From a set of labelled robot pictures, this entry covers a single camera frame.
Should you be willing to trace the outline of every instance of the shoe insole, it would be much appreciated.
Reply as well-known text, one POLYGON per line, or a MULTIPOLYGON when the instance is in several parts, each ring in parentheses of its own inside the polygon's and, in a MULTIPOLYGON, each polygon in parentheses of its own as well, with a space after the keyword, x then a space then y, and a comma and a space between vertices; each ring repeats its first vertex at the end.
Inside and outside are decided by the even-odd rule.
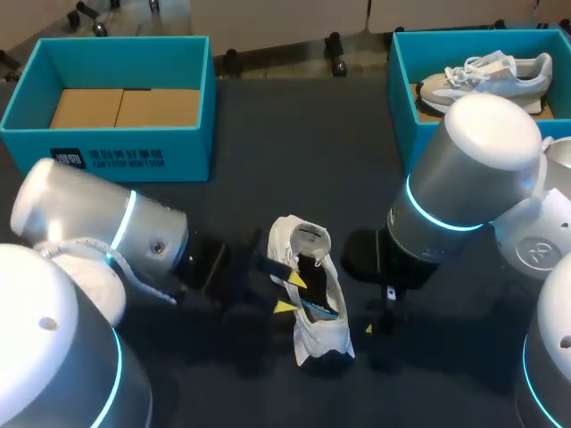
POLYGON ((315 261, 312 257, 299 255, 297 266, 307 285, 307 288, 298 289, 303 308, 311 322, 336 319, 339 312, 327 301, 327 274, 322 266, 315 266, 315 261))

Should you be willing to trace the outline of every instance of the robot logo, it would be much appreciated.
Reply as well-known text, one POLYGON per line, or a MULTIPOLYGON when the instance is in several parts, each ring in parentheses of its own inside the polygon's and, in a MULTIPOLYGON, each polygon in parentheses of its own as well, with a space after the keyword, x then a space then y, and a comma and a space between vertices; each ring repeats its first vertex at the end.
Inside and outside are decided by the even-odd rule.
POLYGON ((554 243, 536 236, 521 240, 516 252, 524 264, 536 270, 552 270, 561 260, 561 251, 554 243))

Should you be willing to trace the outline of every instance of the blue cardboard box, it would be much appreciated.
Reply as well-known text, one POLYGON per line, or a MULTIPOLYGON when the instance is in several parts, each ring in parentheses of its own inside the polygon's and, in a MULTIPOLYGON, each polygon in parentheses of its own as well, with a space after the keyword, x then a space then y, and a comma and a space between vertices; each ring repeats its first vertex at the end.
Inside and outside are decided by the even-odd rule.
POLYGON ((416 164, 438 122, 418 117, 411 83, 462 65, 471 56, 501 50, 516 58, 546 52, 553 59, 547 104, 555 119, 538 119, 542 136, 571 136, 571 45, 558 29, 459 30, 395 33, 389 58, 388 100, 402 164, 416 164))
POLYGON ((216 78, 207 37, 42 39, 0 122, 27 173, 53 157, 115 182, 206 181, 216 78), (193 127, 50 129, 63 89, 200 90, 193 127))

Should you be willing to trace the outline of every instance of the sneaker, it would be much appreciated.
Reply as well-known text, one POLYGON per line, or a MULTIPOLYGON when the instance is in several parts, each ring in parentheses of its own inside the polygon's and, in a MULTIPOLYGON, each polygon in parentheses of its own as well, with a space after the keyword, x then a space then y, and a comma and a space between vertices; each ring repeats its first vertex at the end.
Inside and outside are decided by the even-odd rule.
POLYGON ((464 95, 493 94, 537 114, 550 87, 552 66, 547 53, 530 60, 516 60, 502 51, 472 57, 464 67, 446 67, 444 73, 425 78, 417 85, 418 99, 431 110, 445 113, 464 95))
POLYGON ((355 358, 349 333, 347 308, 337 270, 329 256, 331 238, 321 226, 296 216, 280 217, 269 232, 268 258, 297 271, 307 289, 275 276, 272 281, 285 287, 294 311, 294 348, 297 365, 309 357, 348 355, 355 358))

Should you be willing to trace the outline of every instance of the glowing blue ring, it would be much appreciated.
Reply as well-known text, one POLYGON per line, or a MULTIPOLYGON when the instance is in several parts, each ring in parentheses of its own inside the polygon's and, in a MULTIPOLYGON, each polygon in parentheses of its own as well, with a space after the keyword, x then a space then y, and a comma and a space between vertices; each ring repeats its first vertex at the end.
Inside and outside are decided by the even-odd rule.
POLYGON ((131 216, 133 215, 133 209, 135 208, 135 200, 137 199, 137 193, 134 190, 131 190, 131 194, 128 197, 127 208, 125 209, 125 214, 123 214, 123 218, 119 224, 119 229, 117 229, 117 233, 111 242, 111 248, 117 250, 121 240, 123 239, 123 235, 127 230, 128 222, 131 220, 131 216))
POLYGON ((442 221, 440 221, 438 218, 432 217, 430 214, 428 214, 426 211, 424 211, 422 209, 422 207, 420 205, 418 205, 418 202, 416 202, 415 199, 412 197, 412 192, 410 191, 409 180, 410 180, 410 176, 407 177, 407 185, 406 185, 407 195, 409 196, 410 203, 412 203, 412 206, 417 209, 417 211, 422 215, 422 217, 426 218, 431 223, 434 223, 435 225, 443 227, 443 228, 448 229, 448 230, 455 230, 457 232, 469 232, 470 230, 476 230, 479 227, 482 227, 484 225, 484 223, 482 223, 481 225, 477 225, 477 226, 453 226, 453 225, 447 225, 446 223, 443 223, 442 221))
POLYGON ((537 403, 537 405, 539 406, 539 408, 542 410, 542 412, 549 418, 550 421, 553 422, 553 424, 555 426, 557 426, 558 428, 563 428, 560 424, 557 423, 557 421, 555 419, 553 419, 553 416, 550 415, 550 413, 545 410, 545 407, 543 406, 543 404, 539 401, 539 399, 537 398, 537 395, 535 395, 535 391, 534 391, 534 387, 532 386, 532 383, 529 382, 529 376, 527 376, 527 368, 525 367, 525 344, 527 343, 527 336, 525 337, 524 340, 524 356, 523 356, 523 361, 524 361, 524 375, 525 375, 525 380, 527 381, 527 387, 529 388, 529 391, 532 393, 532 395, 534 396, 535 402, 537 403))
POLYGON ((115 382, 113 383, 113 387, 111 388, 111 393, 109 394, 109 398, 105 402, 105 405, 101 409, 99 416, 96 420, 91 424, 90 428, 98 428, 101 425, 101 422, 105 419, 107 414, 109 413, 109 409, 115 400, 115 396, 117 395, 117 390, 119 389, 119 383, 121 380, 121 372, 123 371, 123 355, 121 352, 121 345, 119 343, 119 336, 115 333, 114 329, 111 329, 113 335, 115 336, 115 342, 117 343, 117 373, 115 374, 115 382))

